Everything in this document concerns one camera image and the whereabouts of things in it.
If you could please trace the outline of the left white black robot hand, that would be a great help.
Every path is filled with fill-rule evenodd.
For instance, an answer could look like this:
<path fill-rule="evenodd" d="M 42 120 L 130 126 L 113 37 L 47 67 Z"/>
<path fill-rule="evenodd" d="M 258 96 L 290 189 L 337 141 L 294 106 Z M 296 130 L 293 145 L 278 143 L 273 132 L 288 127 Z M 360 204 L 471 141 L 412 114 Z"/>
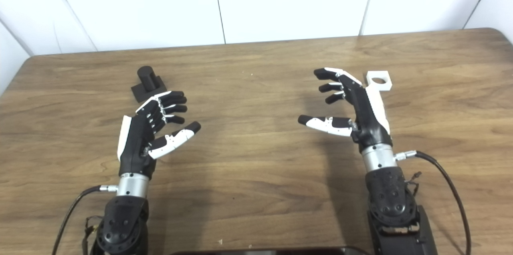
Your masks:
<path fill-rule="evenodd" d="M 178 149 L 201 129 L 194 121 L 170 134 L 156 135 L 170 123 L 184 124 L 177 113 L 187 112 L 184 92 L 168 91 L 151 96 L 135 111 L 134 116 L 123 116 L 117 148 L 120 162 L 119 176 L 127 173 L 152 179 L 158 158 Z"/>

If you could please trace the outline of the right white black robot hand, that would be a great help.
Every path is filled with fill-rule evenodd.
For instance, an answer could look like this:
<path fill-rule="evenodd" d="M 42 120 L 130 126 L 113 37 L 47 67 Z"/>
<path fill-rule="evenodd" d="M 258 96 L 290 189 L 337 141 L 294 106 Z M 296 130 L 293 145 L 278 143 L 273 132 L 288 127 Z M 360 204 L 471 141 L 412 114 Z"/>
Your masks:
<path fill-rule="evenodd" d="M 325 102 L 330 105 L 345 100 L 353 106 L 355 118 L 301 115 L 297 119 L 301 125 L 352 138 L 360 151 L 379 144 L 393 145 L 390 124 L 379 90 L 370 85 L 365 87 L 361 81 L 342 69 L 323 67 L 313 73 L 319 80 L 331 80 L 319 86 L 321 93 L 333 92 Z"/>

